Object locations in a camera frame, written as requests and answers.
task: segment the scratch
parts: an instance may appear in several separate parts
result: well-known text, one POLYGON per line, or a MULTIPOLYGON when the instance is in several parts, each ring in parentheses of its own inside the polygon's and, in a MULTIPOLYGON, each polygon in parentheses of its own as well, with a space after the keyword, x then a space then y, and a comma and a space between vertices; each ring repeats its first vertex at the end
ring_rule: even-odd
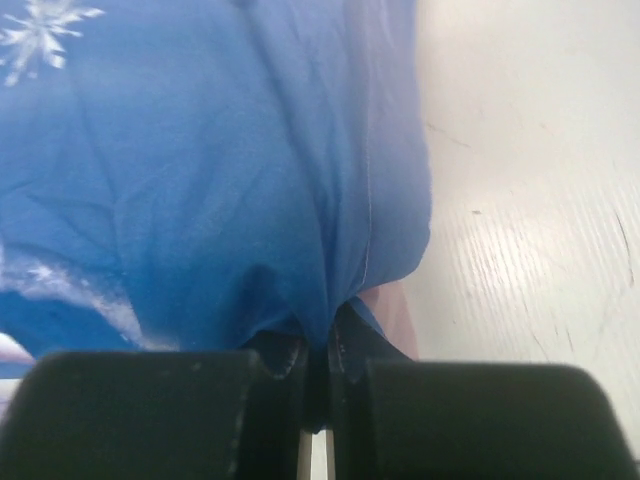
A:
POLYGON ((540 128, 541 128, 542 130, 544 130, 545 132, 547 132, 547 133, 548 133, 549 135, 551 135, 552 137, 554 136, 554 135, 553 135, 553 132, 552 132, 551 130, 549 130, 549 127, 547 127, 547 125, 546 125, 546 124, 544 124, 544 123, 539 123, 539 125, 540 125, 540 128))
POLYGON ((564 329, 565 332, 567 332, 567 340, 569 340, 569 347, 571 347, 571 353, 576 353, 576 351, 573 348, 573 340, 571 340, 571 334, 569 333, 569 329, 565 327, 564 329))
POLYGON ((619 302, 624 297, 625 291, 626 291, 626 287, 623 286, 623 287, 620 287, 617 292, 609 293, 607 300, 605 302, 604 310, 602 312, 602 321, 600 322, 600 327, 598 328, 598 338, 600 340, 604 336, 604 332, 609 326, 609 324, 616 319, 616 313, 618 312, 619 302))
POLYGON ((511 107, 511 110, 513 110, 513 113, 516 114, 516 118, 518 120, 518 125, 520 126, 521 129, 524 128, 524 122, 522 121, 522 114, 520 113, 520 110, 518 110, 515 106, 515 104, 513 102, 509 102, 509 106, 511 107))
POLYGON ((429 130, 431 130, 432 132, 435 132, 435 133, 439 133, 440 135, 445 137, 447 140, 449 140, 454 145, 458 145, 459 147, 463 147, 463 148, 471 148, 471 145, 469 145, 468 143, 464 143, 464 142, 461 142, 460 140, 457 140, 456 138, 454 138, 451 135, 449 135, 443 129, 441 129, 439 127, 436 127, 433 123, 425 122, 425 125, 427 126, 427 128, 429 130))
POLYGON ((620 227, 620 233, 622 234, 622 240, 624 241, 624 248, 627 251, 627 270, 629 271, 629 288, 631 288, 635 285, 636 279, 633 274, 633 264, 631 262, 631 249, 629 248, 629 240, 627 239, 627 233, 622 226, 620 215, 618 215, 618 212, 615 211, 614 214, 616 216, 616 220, 618 221, 618 227, 620 227))
POLYGON ((520 230, 518 230, 515 226, 514 223, 507 225, 507 227, 509 230, 511 230, 519 240, 522 241, 522 243, 525 243, 529 248, 531 248, 532 250, 534 250, 538 255, 540 255, 541 257, 546 258, 549 263, 552 263, 553 265, 555 265, 556 267, 558 267, 560 270, 562 270, 563 272, 569 272, 569 270, 567 270, 567 267, 565 267, 564 265, 562 265, 558 260, 556 260, 555 258, 553 258, 548 252, 546 252, 545 250, 543 250, 542 248, 540 248, 538 245, 536 245, 535 243, 533 243, 529 238, 527 238, 526 236, 522 235, 522 232, 520 230))
POLYGON ((547 360, 547 362, 549 362, 549 355, 547 355, 547 351, 542 346, 542 343, 540 343, 540 339, 537 337, 537 335, 535 333, 533 333, 533 331, 531 332, 531 335, 533 336, 533 339, 538 344, 538 347, 540 347, 540 351, 542 351, 542 354, 544 355, 544 358, 547 360))

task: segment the black plastic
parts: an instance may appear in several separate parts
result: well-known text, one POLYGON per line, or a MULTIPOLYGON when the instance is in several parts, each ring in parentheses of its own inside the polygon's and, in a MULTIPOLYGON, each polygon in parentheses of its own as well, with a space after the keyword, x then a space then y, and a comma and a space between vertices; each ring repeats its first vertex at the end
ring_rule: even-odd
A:
POLYGON ((564 366, 414 363, 340 309, 326 351, 261 333, 237 352, 67 353, 29 373, 0 480, 635 479, 609 402, 564 366))

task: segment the white graphic print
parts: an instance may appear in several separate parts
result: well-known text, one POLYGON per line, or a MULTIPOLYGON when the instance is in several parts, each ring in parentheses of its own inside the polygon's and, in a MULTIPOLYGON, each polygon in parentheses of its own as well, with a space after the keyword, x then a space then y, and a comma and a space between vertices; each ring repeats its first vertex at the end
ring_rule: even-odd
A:
POLYGON ((28 16, 4 18, 17 25, 17 29, 5 28, 0 32, 0 45, 9 47, 9 52, 0 58, 0 65, 8 65, 9 75, 6 86, 13 86, 26 74, 30 78, 38 76, 40 62, 55 68, 64 68, 65 49, 59 42, 64 35, 81 37, 82 33, 69 30, 67 26, 86 18, 104 14, 99 8, 78 6, 77 0, 26 0, 28 16))
MULTIPOLYGON (((80 271, 70 271, 61 265, 46 265, 25 255, 7 258, 0 237, 0 293, 18 292, 28 300, 60 300, 72 306, 99 313, 122 338, 143 350, 176 351, 179 345, 145 336, 126 293, 110 284, 106 288, 99 278, 87 279, 80 271)), ((0 332, 0 363, 7 353, 0 332)), ((0 391, 0 416, 2 392, 0 391)))

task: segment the snowflake print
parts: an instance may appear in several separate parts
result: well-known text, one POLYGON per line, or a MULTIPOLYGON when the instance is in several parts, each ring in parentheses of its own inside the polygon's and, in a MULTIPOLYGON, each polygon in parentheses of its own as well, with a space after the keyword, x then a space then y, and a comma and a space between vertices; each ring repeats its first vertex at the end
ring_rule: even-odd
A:
POLYGON ((77 6, 77 0, 27 0, 28 16, 4 18, 20 26, 18 29, 5 28, 0 33, 0 45, 9 47, 9 53, 0 58, 0 65, 8 65, 9 75, 5 85, 14 86, 26 74, 30 78, 38 76, 40 62, 54 68, 64 68, 65 49, 59 38, 68 35, 81 37, 82 33, 69 30, 67 26, 86 18, 103 15, 99 8, 77 6))

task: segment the blue fabric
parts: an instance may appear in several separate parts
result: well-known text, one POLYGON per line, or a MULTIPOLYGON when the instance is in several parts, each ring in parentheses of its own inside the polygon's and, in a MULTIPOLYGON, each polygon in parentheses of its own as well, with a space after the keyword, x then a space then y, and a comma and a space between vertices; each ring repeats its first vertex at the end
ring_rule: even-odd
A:
POLYGON ((0 330, 36 356, 322 346, 428 241, 414 10, 4 0, 0 330))

